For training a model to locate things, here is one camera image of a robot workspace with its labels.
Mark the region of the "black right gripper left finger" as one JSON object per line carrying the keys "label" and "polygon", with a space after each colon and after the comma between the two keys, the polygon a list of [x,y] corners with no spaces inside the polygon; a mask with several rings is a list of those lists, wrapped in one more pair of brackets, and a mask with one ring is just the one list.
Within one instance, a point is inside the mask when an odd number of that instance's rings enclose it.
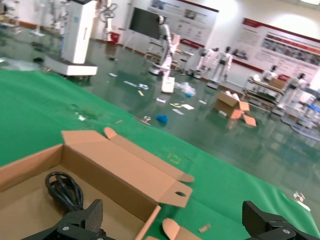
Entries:
{"label": "black right gripper left finger", "polygon": [[103,201],[94,200],[84,210],[67,213],[56,225],[33,235],[25,240],[106,240],[101,232],[103,222]]}

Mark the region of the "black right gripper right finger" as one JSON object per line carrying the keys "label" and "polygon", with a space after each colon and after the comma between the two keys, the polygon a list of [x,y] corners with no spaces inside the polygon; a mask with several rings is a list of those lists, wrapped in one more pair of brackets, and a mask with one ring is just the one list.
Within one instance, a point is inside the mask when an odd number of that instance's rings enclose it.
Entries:
{"label": "black right gripper right finger", "polygon": [[252,201],[242,203],[242,225],[250,240],[317,240],[297,229],[281,215],[260,210]]}

